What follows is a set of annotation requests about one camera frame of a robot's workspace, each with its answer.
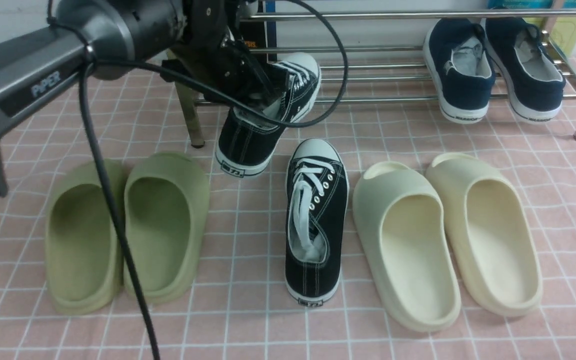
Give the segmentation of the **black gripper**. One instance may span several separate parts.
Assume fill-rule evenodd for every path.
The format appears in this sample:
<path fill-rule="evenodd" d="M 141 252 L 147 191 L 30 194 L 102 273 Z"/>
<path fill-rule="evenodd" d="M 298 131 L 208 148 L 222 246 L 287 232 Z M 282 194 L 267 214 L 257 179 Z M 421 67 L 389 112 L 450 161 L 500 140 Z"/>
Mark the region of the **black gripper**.
<path fill-rule="evenodd" d="M 239 29 L 246 0 L 183 0 L 186 26 L 169 50 L 196 81 L 249 107 L 265 109 L 279 98 L 272 64 L 260 61 Z"/>

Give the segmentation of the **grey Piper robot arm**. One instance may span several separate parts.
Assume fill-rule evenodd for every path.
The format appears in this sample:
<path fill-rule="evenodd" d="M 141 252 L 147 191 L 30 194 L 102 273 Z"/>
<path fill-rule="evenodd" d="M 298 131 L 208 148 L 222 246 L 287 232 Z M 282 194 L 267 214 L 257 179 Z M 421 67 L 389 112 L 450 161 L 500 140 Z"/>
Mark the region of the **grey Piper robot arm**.
<path fill-rule="evenodd" d="M 92 60 L 173 50 L 183 75 L 256 108 L 278 94 L 237 30 L 244 0 L 61 0 L 48 25 L 0 43 L 0 142 L 77 84 Z M 0 198 L 9 191 L 0 148 Z"/>

